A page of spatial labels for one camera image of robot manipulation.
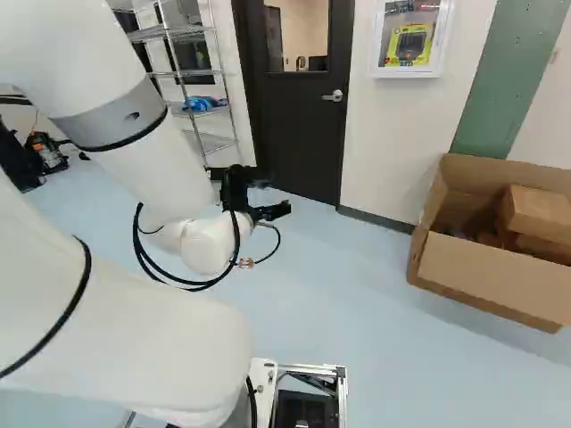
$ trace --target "black door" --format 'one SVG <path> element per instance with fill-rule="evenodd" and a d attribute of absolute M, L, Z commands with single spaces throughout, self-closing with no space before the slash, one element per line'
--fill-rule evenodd
<path fill-rule="evenodd" d="M 233 0 L 259 164 L 274 186 L 338 204 L 352 0 Z"/>

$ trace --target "open cardboard box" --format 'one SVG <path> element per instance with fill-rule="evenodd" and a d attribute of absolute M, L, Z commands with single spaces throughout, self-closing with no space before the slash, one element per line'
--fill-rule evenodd
<path fill-rule="evenodd" d="M 549 333 L 571 325 L 571 267 L 440 233 L 493 224 L 506 186 L 571 198 L 571 171 L 445 154 L 412 235 L 408 281 Z"/>

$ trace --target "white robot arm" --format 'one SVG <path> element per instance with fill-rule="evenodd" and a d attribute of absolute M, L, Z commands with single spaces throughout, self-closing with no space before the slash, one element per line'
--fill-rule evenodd
<path fill-rule="evenodd" d="M 215 201 L 211 183 L 107 3 L 1 6 L 0 82 L 145 204 L 139 227 L 161 228 L 158 244 L 199 272 L 227 266 L 232 207 L 192 220 Z M 114 401 L 185 427 L 228 419 L 252 356 L 241 314 L 92 256 L 1 173 L 0 201 L 0 388 Z M 249 213 L 236 222 L 251 233 Z"/>

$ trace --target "green wall panel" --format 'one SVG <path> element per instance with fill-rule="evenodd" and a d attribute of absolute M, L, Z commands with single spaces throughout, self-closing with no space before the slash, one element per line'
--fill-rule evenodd
<path fill-rule="evenodd" d="M 451 152 L 508 156 L 570 1 L 498 1 Z"/>

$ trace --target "small cardboard box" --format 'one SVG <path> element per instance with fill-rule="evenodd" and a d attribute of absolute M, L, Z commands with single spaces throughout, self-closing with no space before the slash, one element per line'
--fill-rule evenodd
<path fill-rule="evenodd" d="M 516 246 L 525 254 L 571 266 L 571 246 L 569 245 L 553 243 L 536 236 L 520 235 L 516 238 Z"/>
<path fill-rule="evenodd" d="M 562 193 L 511 185 L 500 219 L 512 232 L 571 245 L 571 202 Z"/>
<path fill-rule="evenodd" d="M 571 196 L 571 171 L 445 154 L 410 245 L 408 281 L 450 299 L 555 333 L 571 325 L 571 267 L 438 231 L 494 228 L 508 185 Z"/>

